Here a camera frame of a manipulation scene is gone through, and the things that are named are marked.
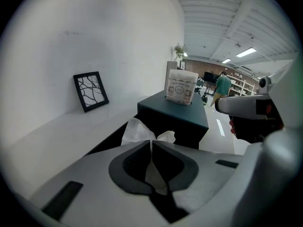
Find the ceiling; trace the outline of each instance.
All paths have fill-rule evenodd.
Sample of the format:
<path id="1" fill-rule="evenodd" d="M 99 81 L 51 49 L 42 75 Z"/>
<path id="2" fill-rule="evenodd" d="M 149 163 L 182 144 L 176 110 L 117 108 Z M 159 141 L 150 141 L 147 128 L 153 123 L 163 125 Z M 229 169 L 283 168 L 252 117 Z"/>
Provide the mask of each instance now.
<path id="1" fill-rule="evenodd" d="M 184 10 L 189 59 L 221 63 L 229 58 L 226 65 L 263 75 L 289 64 L 300 48 L 292 24 L 274 0 L 179 2 Z M 236 57 L 250 47 L 257 52 Z"/>

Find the black slot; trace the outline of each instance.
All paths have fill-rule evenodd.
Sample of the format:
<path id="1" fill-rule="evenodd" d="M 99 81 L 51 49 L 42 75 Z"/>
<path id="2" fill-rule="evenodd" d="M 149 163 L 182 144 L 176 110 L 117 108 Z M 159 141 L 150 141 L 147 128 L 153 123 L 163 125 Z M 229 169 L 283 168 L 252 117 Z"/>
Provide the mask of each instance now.
<path id="1" fill-rule="evenodd" d="M 231 161 L 225 161 L 225 160 L 217 160 L 217 164 L 222 165 L 222 166 L 227 166 L 231 168 L 237 168 L 239 163 L 231 162 Z"/>
<path id="2" fill-rule="evenodd" d="M 171 192 L 169 192 L 168 195 L 161 195 L 154 192 L 150 195 L 150 200 L 169 223 L 174 223 L 188 215 L 184 209 L 176 206 Z"/>
<path id="3" fill-rule="evenodd" d="M 83 184 L 68 182 L 42 209 L 42 211 L 53 219 L 60 220 L 62 215 L 70 206 Z"/>

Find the dark green table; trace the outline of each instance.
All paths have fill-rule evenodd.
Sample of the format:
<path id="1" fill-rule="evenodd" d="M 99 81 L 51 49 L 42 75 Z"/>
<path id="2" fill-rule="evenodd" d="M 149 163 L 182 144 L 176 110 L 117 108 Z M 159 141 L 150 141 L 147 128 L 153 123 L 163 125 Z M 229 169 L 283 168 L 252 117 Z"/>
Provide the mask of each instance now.
<path id="1" fill-rule="evenodd" d="M 140 119 L 155 136 L 165 131 L 175 132 L 175 144 L 199 149 L 199 142 L 208 130 L 207 117 L 201 97 L 193 95 L 191 105 L 185 106 L 171 102 L 161 91 L 138 102 Z"/>

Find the green shirt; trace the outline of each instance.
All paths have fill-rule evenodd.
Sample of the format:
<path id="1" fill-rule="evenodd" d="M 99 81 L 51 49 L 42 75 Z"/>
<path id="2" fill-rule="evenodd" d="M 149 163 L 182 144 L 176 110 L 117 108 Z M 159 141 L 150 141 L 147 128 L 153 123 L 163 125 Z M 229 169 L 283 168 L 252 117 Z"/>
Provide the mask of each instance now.
<path id="1" fill-rule="evenodd" d="M 228 95 L 228 89 L 232 85 L 231 80 L 226 76 L 221 76 L 216 81 L 217 89 L 216 93 L 219 93 L 221 95 Z"/>

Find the wooden wall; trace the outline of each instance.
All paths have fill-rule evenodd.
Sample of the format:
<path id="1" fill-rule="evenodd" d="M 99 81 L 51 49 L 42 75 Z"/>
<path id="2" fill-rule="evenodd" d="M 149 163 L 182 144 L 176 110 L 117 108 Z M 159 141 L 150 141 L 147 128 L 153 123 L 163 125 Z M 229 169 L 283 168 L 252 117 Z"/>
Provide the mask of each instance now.
<path id="1" fill-rule="evenodd" d="M 242 81 L 246 80 L 247 83 L 249 83 L 251 85 L 255 85 L 254 92 L 256 92 L 256 90 L 259 88 L 259 83 L 255 79 L 253 79 L 249 76 L 246 76 L 233 69 L 230 69 L 230 68 L 227 68 L 224 66 L 220 66 L 220 65 L 216 65 L 216 64 L 212 64 L 212 63 L 203 62 L 203 61 L 194 61 L 194 60 L 187 60 L 187 59 L 183 59 L 183 61 L 185 61 L 185 70 L 198 73 L 199 77 L 203 77 L 204 72 L 211 72 L 211 73 L 219 75 L 220 72 L 224 70 L 227 73 L 227 75 L 231 75 L 233 73 L 234 77 L 236 77 L 234 75 L 235 73 L 239 73 L 240 75 L 242 75 L 242 79 L 241 79 Z"/>

